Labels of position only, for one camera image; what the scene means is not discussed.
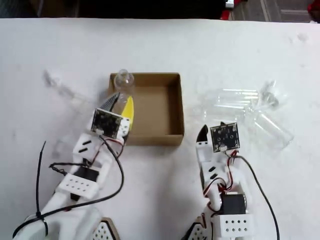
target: white bracket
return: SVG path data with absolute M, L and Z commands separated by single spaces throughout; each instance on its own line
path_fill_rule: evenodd
M 94 181 L 68 173 L 56 190 L 60 192 L 70 192 L 90 200 L 98 193 L 99 186 Z

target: robotic arm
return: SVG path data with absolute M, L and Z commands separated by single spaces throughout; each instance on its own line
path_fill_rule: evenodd
M 116 231 L 112 230 L 114 227 L 110 226 L 112 223 L 102 221 L 103 217 L 93 205 L 114 197 L 124 184 L 118 157 L 132 126 L 133 99 L 128 98 L 122 115 L 109 111 L 117 97 L 111 96 L 110 99 L 113 103 L 107 101 L 94 110 L 86 131 L 80 135 L 73 149 L 73 162 L 53 163 L 50 166 L 65 177 L 40 216 L 26 219 L 15 230 L 15 240 L 119 239 Z M 114 159 L 122 174 L 121 185 L 110 196 L 98 198 L 99 189 L 104 187 Z M 56 167 L 65 165 L 72 166 L 69 172 Z
M 252 239 L 254 235 L 253 199 L 246 178 L 233 165 L 241 158 L 250 168 L 254 179 L 272 213 L 277 239 L 279 229 L 275 214 L 248 161 L 237 155 L 240 147 L 237 123 L 200 130 L 196 140 L 196 155 L 200 168 L 203 196 L 209 202 L 201 216 L 189 228 L 183 240 Z

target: brown cardboard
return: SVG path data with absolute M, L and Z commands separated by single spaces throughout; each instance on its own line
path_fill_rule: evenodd
M 114 93 L 114 77 L 108 93 Z M 184 134 L 184 112 L 178 73 L 133 73 L 134 120 L 127 144 L 178 146 Z

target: clear plastic bottle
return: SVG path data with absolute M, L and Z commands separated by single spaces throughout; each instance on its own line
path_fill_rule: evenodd
M 121 114 L 126 106 L 128 97 L 134 94 L 135 78 L 126 69 L 121 69 L 113 81 L 116 91 L 120 93 L 113 112 Z

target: white tabletop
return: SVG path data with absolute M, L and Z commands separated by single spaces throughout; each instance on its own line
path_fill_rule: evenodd
M 45 70 L 95 101 L 110 73 L 178 72 L 185 137 L 178 148 L 126 147 L 125 184 L 98 204 L 124 240 L 180 239 L 201 213 L 195 139 L 204 121 L 191 114 L 216 88 L 259 89 L 275 79 L 286 85 L 289 104 L 277 118 L 294 135 L 276 156 L 241 139 L 277 216 L 282 240 L 317 239 L 320 224 L 319 56 L 320 25 L 217 20 L 0 19 L 0 234 L 36 211 L 40 148 L 47 140 L 40 176 L 40 205 L 62 176 L 48 169 L 53 147 L 75 119 L 67 101 L 45 86 Z M 252 175 L 243 167 L 254 198 L 259 240 L 275 239 L 270 211 Z M 118 187 L 113 166 L 101 195 Z

